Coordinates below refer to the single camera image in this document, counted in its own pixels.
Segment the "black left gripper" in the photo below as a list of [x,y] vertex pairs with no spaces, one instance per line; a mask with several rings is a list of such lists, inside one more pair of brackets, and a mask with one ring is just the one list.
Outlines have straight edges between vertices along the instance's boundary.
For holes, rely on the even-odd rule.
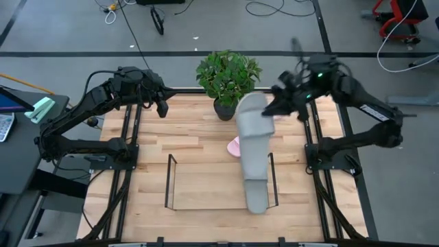
[[169,98],[163,79],[159,74],[150,69],[142,70],[141,95],[145,103],[152,104],[156,102],[157,113],[160,118],[167,116],[169,106],[166,100]]

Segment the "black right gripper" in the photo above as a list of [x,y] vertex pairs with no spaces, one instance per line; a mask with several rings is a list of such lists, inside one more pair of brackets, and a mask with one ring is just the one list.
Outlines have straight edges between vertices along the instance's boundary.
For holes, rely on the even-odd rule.
[[286,89],[281,87],[272,88],[274,99],[264,108],[263,116],[283,116],[295,112],[296,107],[289,102],[290,94],[293,98],[299,98],[304,102],[312,100],[312,92],[301,75],[288,73],[284,79],[284,84]]

